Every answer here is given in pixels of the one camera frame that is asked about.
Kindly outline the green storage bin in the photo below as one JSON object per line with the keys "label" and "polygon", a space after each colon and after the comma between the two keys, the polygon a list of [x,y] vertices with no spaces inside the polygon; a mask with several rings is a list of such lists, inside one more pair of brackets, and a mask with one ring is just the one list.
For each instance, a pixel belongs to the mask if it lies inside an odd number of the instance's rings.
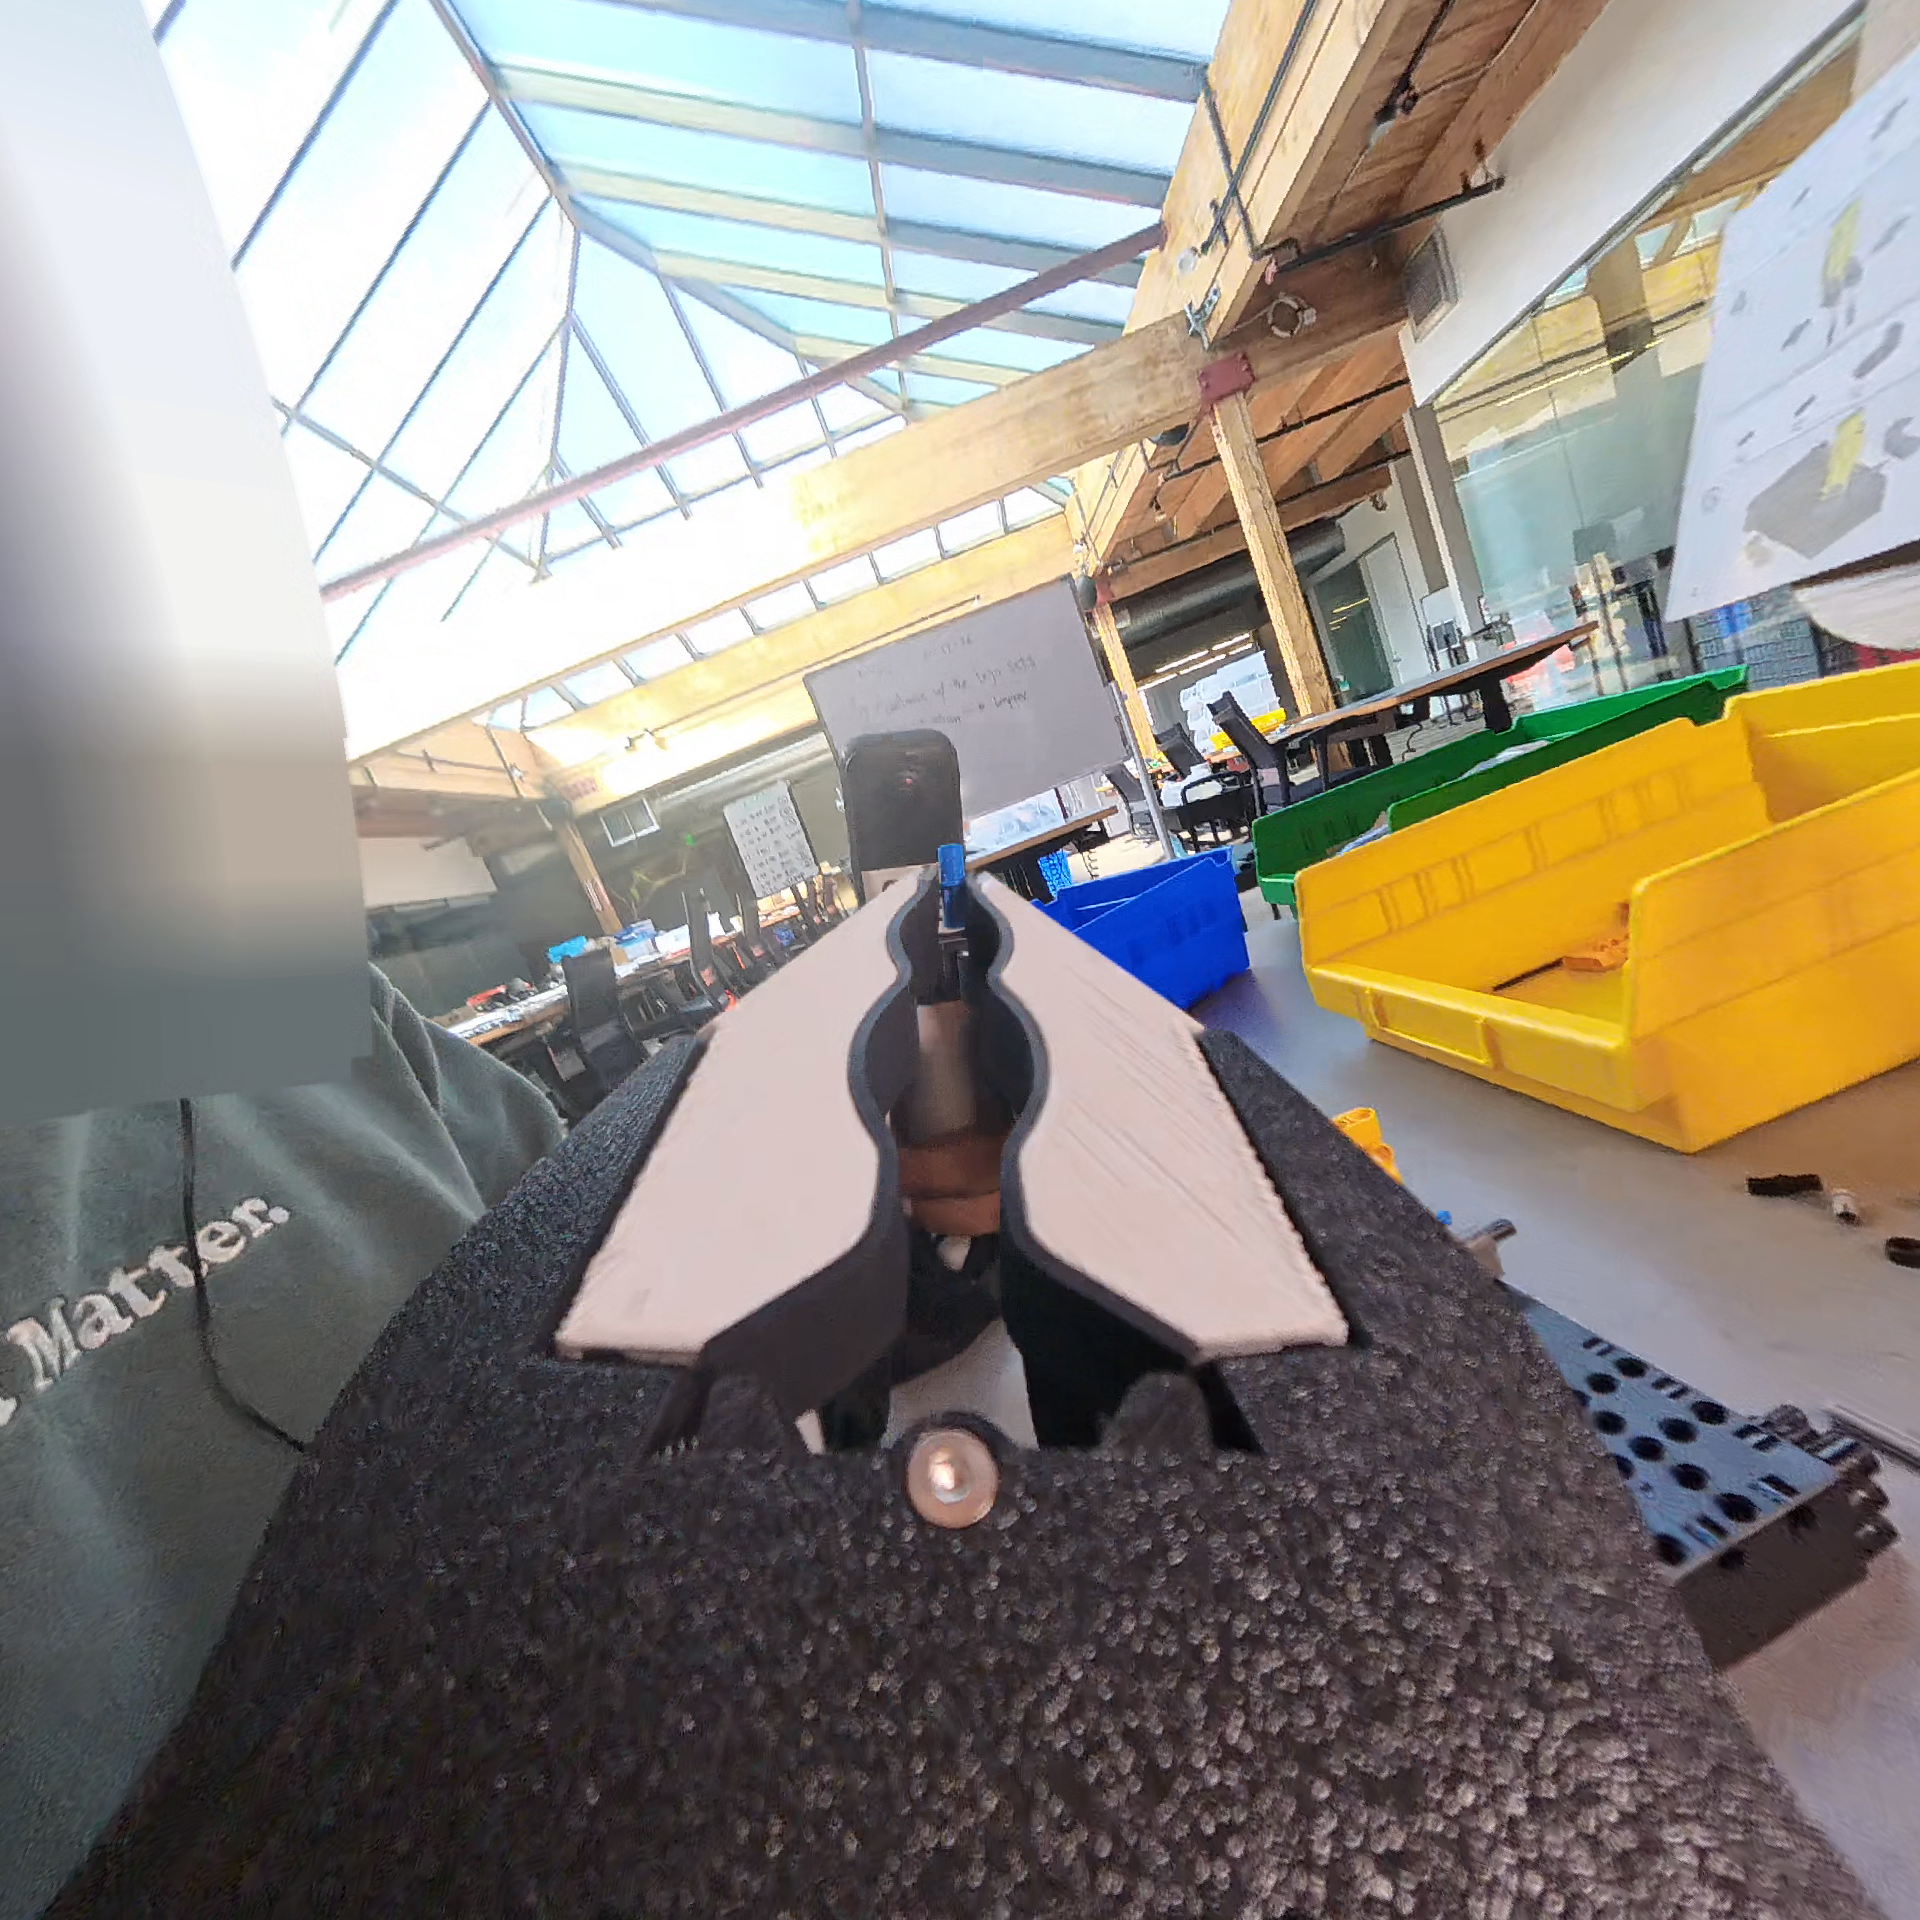
{"label": "green storage bin", "polygon": [[1747,687],[1747,664],[1535,710],[1507,730],[1476,730],[1427,754],[1338,783],[1270,812],[1256,822],[1256,876],[1263,897],[1294,906],[1297,877],[1346,849],[1427,822],[1670,722],[1710,725]]}

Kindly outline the blue storage bin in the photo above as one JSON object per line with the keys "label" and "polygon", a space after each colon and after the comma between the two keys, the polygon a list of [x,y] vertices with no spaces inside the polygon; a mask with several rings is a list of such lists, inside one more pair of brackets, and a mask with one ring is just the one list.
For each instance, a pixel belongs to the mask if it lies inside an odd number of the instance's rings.
{"label": "blue storage bin", "polygon": [[1071,885],[1042,913],[1184,1009],[1250,969],[1231,848]]}

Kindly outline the open lego instruction manual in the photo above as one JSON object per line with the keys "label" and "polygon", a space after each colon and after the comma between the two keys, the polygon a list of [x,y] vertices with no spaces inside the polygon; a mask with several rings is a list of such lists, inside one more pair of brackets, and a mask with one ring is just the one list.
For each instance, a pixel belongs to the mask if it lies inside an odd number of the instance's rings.
{"label": "open lego instruction manual", "polygon": [[1728,221],[1667,613],[1919,535],[1919,54]]}

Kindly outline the small white sign board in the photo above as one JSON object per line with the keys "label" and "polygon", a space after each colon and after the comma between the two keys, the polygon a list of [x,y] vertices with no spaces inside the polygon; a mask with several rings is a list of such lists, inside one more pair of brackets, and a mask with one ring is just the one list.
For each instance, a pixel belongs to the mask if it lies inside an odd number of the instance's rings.
{"label": "small white sign board", "polygon": [[772,781],[722,807],[730,838],[755,901],[811,885],[820,871],[794,785]]}

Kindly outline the black lego model yellow beam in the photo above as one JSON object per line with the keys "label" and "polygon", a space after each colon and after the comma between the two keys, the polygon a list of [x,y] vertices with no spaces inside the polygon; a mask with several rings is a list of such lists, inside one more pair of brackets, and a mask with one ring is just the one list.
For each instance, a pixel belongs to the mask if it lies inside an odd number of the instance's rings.
{"label": "black lego model yellow beam", "polygon": [[[1678,1153],[1479,1085],[1327,1094],[1504,1270],[1710,1653],[1888,1653],[1916,1674],[1914,1077]],[[1753,1197],[1812,1170],[1848,1231]]]}

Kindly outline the large white whiteboard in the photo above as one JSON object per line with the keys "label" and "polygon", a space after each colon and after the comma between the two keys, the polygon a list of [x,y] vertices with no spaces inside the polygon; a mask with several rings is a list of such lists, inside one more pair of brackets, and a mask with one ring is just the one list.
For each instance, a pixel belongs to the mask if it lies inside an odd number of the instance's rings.
{"label": "large white whiteboard", "polygon": [[971,821],[1135,754],[1065,580],[820,664],[802,684],[836,757],[859,735],[947,735]]}

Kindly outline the yellow storage bin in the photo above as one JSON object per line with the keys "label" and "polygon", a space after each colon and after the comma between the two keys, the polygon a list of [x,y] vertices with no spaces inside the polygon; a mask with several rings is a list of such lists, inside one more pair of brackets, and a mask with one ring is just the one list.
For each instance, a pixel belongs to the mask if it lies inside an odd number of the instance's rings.
{"label": "yellow storage bin", "polygon": [[[1747,693],[1310,865],[1315,999],[1680,1151],[1919,1050],[1919,663]],[[1630,927],[1626,969],[1553,962]]]}

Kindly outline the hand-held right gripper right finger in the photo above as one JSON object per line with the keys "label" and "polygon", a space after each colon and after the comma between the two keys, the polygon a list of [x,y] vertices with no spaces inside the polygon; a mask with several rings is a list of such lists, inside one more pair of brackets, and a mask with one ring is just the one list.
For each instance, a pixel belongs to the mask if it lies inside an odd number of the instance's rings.
{"label": "hand-held right gripper right finger", "polygon": [[1182,1360],[1344,1346],[1201,1023],[995,877],[968,938],[977,1069],[1014,1116],[1009,1247]]}

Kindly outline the pile of loose lego pieces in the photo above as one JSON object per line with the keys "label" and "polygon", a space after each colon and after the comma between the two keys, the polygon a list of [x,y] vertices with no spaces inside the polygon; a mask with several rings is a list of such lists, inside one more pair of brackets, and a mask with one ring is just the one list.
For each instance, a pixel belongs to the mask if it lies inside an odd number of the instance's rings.
{"label": "pile of loose lego pieces", "polygon": [[[1870,1206],[1851,1185],[1828,1185],[1823,1175],[1812,1170],[1782,1170],[1748,1175],[1744,1189],[1753,1197],[1784,1202],[1803,1212],[1817,1212],[1848,1231],[1866,1231],[1875,1224],[1887,1224],[1883,1209]],[[1896,1231],[1881,1244],[1883,1257],[1904,1268],[1919,1268],[1919,1234]]]}

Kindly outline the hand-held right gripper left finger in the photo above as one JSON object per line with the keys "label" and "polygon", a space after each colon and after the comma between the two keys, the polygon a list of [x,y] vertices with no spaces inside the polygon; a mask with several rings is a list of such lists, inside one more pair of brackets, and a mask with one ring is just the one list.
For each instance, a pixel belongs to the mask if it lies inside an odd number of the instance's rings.
{"label": "hand-held right gripper left finger", "polygon": [[906,1328],[895,1116],[943,887],[907,871],[720,1015],[585,1263],[559,1354],[874,1366]]}

